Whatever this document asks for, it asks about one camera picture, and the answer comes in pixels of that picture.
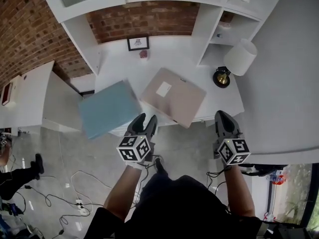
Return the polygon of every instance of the person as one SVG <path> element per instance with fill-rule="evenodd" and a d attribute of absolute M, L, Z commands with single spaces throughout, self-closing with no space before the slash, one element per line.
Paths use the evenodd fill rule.
<path fill-rule="evenodd" d="M 11 143 L 7 141 L 3 153 L 0 156 L 0 166 L 5 166 L 9 160 Z M 0 172 L 0 202 L 10 200 L 13 195 L 24 184 L 36 179 L 40 179 L 40 174 L 44 173 L 43 161 L 40 154 L 35 155 L 35 161 L 31 162 L 31 167 L 27 169 L 16 169 L 12 172 Z"/>
<path fill-rule="evenodd" d="M 237 165 L 225 171 L 230 211 L 195 179 L 184 175 L 171 180 L 159 158 L 155 168 L 157 173 L 125 223 L 142 172 L 127 166 L 104 206 L 97 209 L 84 239 L 256 238 L 259 227 L 252 224 L 260 220 L 254 217 L 254 203 Z"/>

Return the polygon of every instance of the picture frame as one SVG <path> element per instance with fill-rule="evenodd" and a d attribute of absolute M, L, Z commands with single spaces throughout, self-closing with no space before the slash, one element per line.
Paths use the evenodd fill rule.
<path fill-rule="evenodd" d="M 128 38 L 129 51 L 148 50 L 150 48 L 149 37 Z"/>

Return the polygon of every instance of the white desk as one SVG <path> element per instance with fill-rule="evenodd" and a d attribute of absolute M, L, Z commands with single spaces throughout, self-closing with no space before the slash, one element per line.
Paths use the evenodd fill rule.
<path fill-rule="evenodd" d="M 82 97 L 52 72 L 53 64 L 51 61 L 22 75 L 16 105 L 0 105 L 0 128 L 81 130 L 78 103 Z"/>
<path fill-rule="evenodd" d="M 140 59 L 140 51 L 128 51 L 126 40 L 109 42 L 100 46 L 102 61 L 101 70 L 95 82 L 96 92 L 118 81 L 128 80 L 135 95 L 139 98 L 157 71 L 165 67 L 207 92 L 193 122 L 213 120 L 218 110 L 223 110 L 232 116 L 244 111 L 233 75 L 230 75 L 230 85 L 226 89 L 221 89 L 212 80 L 216 68 L 196 67 L 192 59 L 191 37 L 150 37 L 147 62 Z M 176 124 L 144 103 L 140 102 L 140 104 L 142 111 L 147 115 L 146 122 L 155 114 L 158 117 L 159 126 Z M 128 124 L 110 133 L 123 135 Z"/>

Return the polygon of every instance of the black shirt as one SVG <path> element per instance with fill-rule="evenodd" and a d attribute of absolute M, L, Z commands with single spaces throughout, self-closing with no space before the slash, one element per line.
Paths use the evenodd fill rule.
<path fill-rule="evenodd" d="M 205 186 L 179 179 L 141 201 L 126 223 L 99 208 L 84 239 L 250 238 L 247 228 Z"/>

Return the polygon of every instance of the blue folder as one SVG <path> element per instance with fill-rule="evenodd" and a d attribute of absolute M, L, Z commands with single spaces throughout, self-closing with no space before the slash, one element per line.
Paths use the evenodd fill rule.
<path fill-rule="evenodd" d="M 83 127 L 95 139 L 135 119 L 141 111 L 132 89 L 120 81 L 79 103 Z"/>

